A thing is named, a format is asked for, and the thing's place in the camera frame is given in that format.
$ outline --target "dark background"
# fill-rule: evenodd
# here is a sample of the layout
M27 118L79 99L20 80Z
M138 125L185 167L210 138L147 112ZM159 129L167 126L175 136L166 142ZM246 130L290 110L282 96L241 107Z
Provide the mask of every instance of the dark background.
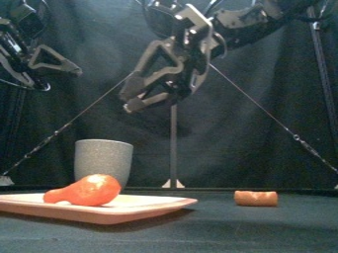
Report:
M205 0L185 1L199 10ZM225 1L227 9L253 1ZM136 0L51 0L52 19L40 43L83 69L79 78L48 76L52 90L27 92L0 86L0 168L68 123L134 70L156 36ZM337 108L337 17L321 36L330 96ZM259 42L213 60L278 121L337 165L335 124L327 113L309 24L293 21ZM9 78L0 72L1 78ZM16 185L66 185L74 181L79 139L107 138L135 146L128 187L160 187L172 170L170 107L128 115L119 86L54 141L11 171ZM231 83L210 69L198 92L176 106L176 177L187 188L333 189L337 174L293 139Z

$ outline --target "gray cup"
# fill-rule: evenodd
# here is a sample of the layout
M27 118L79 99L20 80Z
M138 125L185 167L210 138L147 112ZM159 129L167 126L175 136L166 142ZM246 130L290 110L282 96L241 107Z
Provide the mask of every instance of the gray cup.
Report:
M83 139L75 143L74 176L78 181L92 174L107 174L126 187L131 173L134 146L108 139Z

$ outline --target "black table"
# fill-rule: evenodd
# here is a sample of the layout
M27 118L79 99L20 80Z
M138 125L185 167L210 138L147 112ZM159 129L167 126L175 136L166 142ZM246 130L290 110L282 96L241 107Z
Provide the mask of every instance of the black table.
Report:
M279 193L277 208L249 208L235 205L231 191L124 194L198 204L115 225L0 212L0 252L338 252L337 197Z

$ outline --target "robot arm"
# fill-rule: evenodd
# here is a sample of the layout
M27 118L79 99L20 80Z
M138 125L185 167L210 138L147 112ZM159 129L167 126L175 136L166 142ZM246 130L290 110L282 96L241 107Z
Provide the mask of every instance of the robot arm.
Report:
M52 48L32 43L44 27L36 10L26 1L20 1L19 7L11 12L11 19L0 17L0 64L18 82L0 81L27 90L51 89L43 79L46 74L82 74L80 68Z
M239 11L221 9L206 17L193 5L154 0L144 6L151 42L120 91L128 113L160 103L175 104L202 85L210 60L271 34L319 0L258 0Z

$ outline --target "plate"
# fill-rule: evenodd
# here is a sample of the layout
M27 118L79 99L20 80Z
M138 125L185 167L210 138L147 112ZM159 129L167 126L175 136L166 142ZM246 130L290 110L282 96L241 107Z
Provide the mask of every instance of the plate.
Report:
M167 214L197 203L197 199L190 198L119 195L100 207L83 207L68 202L47 204L43 196L44 194L0 195L0 211L96 224L116 224Z

